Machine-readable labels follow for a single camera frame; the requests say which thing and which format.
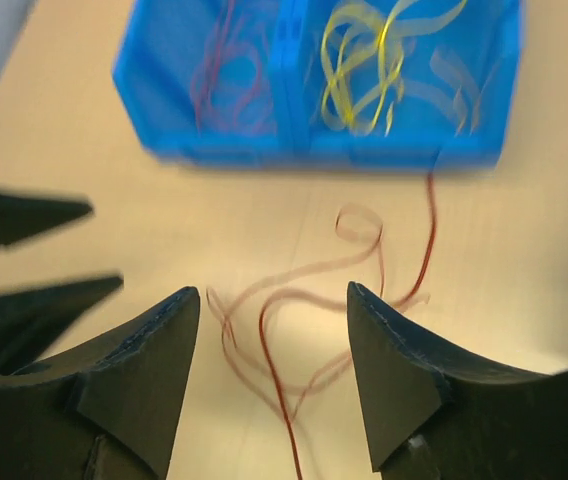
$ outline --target black 3d-printed jaw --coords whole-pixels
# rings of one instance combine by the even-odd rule
[[[199,321],[185,288],[139,317],[0,376],[0,478],[168,473]]]
[[[547,376],[473,354],[354,283],[348,328],[384,480],[568,480],[568,371]]]
[[[0,193],[0,246],[12,245],[90,214],[81,200],[48,199]]]
[[[0,194],[0,246],[91,211],[82,201]],[[0,294],[0,479],[166,478],[195,348],[197,290],[35,362],[121,284],[105,275]]]

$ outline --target yellow ribbon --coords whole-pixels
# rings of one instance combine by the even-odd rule
[[[326,125],[333,130],[348,128],[351,133],[368,135],[382,114],[388,90],[393,87],[397,101],[404,95],[404,84],[400,73],[406,52],[402,40],[409,36],[435,33],[460,14],[468,0],[459,3],[448,12],[434,18],[397,20],[397,17],[419,0],[398,0],[389,15],[384,18],[363,0],[350,0],[339,5],[331,14],[320,47],[322,69],[326,77],[326,88],[322,96],[321,114]],[[337,33],[339,27],[348,25],[344,36]],[[355,40],[365,34],[372,34],[373,41],[367,43]],[[333,69],[328,45],[339,44],[337,65]],[[369,59],[377,55],[378,83],[355,104],[350,91],[349,77]],[[329,99],[335,107],[335,114],[329,110]],[[373,118],[370,121],[359,119],[362,111],[378,99]],[[386,112],[386,134],[393,124],[391,102]]]

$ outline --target beige table surface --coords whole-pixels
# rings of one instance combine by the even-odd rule
[[[348,201],[383,217],[390,289],[408,288],[428,230],[421,178],[201,172],[162,167],[140,148],[110,76],[130,3],[39,0],[0,82],[0,185],[79,193],[96,208],[88,221],[0,252],[0,287],[114,269],[125,278],[51,353],[186,284],[230,299],[263,275],[352,252],[332,231]],[[505,153],[494,173],[437,180],[431,300],[410,316],[488,357],[554,371],[568,366],[568,2],[528,4]],[[375,268],[303,285],[343,298],[348,279],[374,286]],[[239,320],[255,352],[261,300]],[[306,378],[348,345],[345,318],[310,307],[284,308],[275,330],[288,378]],[[307,478],[376,478],[352,371],[301,421]],[[169,477],[294,478],[283,426],[231,374],[205,305]]]

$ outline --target red thin wire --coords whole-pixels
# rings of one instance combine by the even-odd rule
[[[274,133],[275,124],[269,122],[273,103],[264,75],[266,59],[263,55],[270,51],[267,26],[275,23],[277,3],[244,1],[239,15],[236,14],[237,6],[237,0],[229,0],[226,10],[220,12],[206,41],[205,55],[191,78],[190,97],[195,123],[199,131],[206,123],[220,133]],[[243,88],[220,83],[222,68],[242,58],[249,60],[255,70],[252,84]],[[215,105],[213,96],[216,92],[232,93],[235,100],[230,111]],[[258,100],[264,104],[262,111],[246,112]],[[242,123],[243,113],[248,115],[250,122]]]
[[[407,308],[410,308],[414,303],[419,301],[419,297],[417,296],[417,294],[419,292],[419,289],[424,281],[424,277],[428,270],[428,266],[433,251],[433,246],[435,244],[435,237],[437,234],[437,208],[435,202],[434,180],[432,174],[429,174],[426,177],[426,190],[427,190],[428,207],[429,207],[430,222],[431,222],[429,239],[426,245],[419,274],[412,288],[409,290],[409,292],[406,295],[401,297],[399,300],[391,303],[391,305],[394,308],[400,311],[405,311]],[[362,252],[352,256],[344,257],[339,260],[329,261],[329,262],[327,261],[317,262],[303,267],[299,267],[289,272],[280,273],[277,275],[272,275],[263,278],[253,283],[248,288],[246,288],[235,299],[235,301],[231,303],[228,309],[225,309],[223,307],[219,296],[215,293],[214,290],[209,288],[207,289],[206,292],[207,301],[209,303],[211,311],[222,325],[222,347],[224,351],[224,356],[229,366],[231,367],[235,375],[240,379],[240,381],[249,390],[255,393],[255,395],[257,395],[260,399],[262,399],[262,401],[264,401],[264,403],[279,418],[281,418],[284,421],[289,436],[289,441],[291,444],[291,453],[293,455],[293,462],[295,465],[295,472],[298,480],[303,480],[303,475],[302,475],[302,468],[297,448],[297,441],[295,439],[295,432],[293,429],[293,423],[297,418],[299,409],[304,399],[309,394],[319,393],[320,391],[325,390],[335,381],[337,381],[337,379],[339,379],[352,365],[352,357],[349,351],[342,352],[339,355],[333,357],[331,360],[329,360],[325,365],[320,367],[312,375],[311,379],[304,387],[291,386],[285,384],[280,377],[280,374],[272,358],[268,345],[267,329],[268,329],[269,309],[283,301],[297,300],[318,306],[320,308],[324,308],[326,310],[343,312],[346,310],[346,304],[344,302],[336,302],[334,300],[327,299],[319,295],[315,295],[305,290],[295,289],[290,287],[280,288],[275,292],[273,292],[266,299],[266,301],[262,306],[262,309],[260,310],[259,323],[258,323],[260,344],[262,346],[262,352],[264,354],[264,358],[266,359],[268,365],[267,369],[265,369],[263,365],[257,362],[253,357],[251,357],[246,352],[244,352],[243,349],[241,349],[241,347],[237,343],[237,339],[235,338],[235,333],[232,325],[232,316],[233,313],[237,310],[237,308],[239,308],[239,306],[242,303],[244,303],[248,298],[252,297],[261,290],[264,290],[266,288],[275,285],[289,283],[292,280],[301,277],[316,275],[319,273],[325,273],[329,271],[335,271],[341,268],[353,266],[365,261],[374,253],[377,253],[379,267],[380,267],[380,297],[383,296],[385,277],[384,277],[384,259],[381,249],[381,240],[383,234],[383,225],[381,219],[374,212],[372,212],[371,210],[365,207],[348,205],[347,207],[344,207],[338,214],[338,217],[335,222],[336,234],[340,238],[347,240],[349,242],[357,242],[361,240],[361,234],[359,234],[354,230],[346,229],[345,227],[341,226],[341,220],[345,215],[348,214],[354,215],[355,213],[358,213],[362,218],[369,220],[371,224],[376,225],[378,227],[376,230],[376,234],[372,237],[373,241]],[[230,338],[232,340],[233,347],[235,351],[238,353],[239,358],[242,359],[249,367],[258,371],[261,374],[264,375],[270,374],[275,386],[278,404],[275,404],[261,389],[259,389],[241,371],[239,365],[228,351],[228,345],[226,342],[227,338]],[[318,383],[323,375],[331,371],[333,373],[327,379],[325,379],[321,383]],[[290,409],[290,406],[286,398],[287,393],[294,393],[296,395],[299,395],[299,399],[292,411]]]

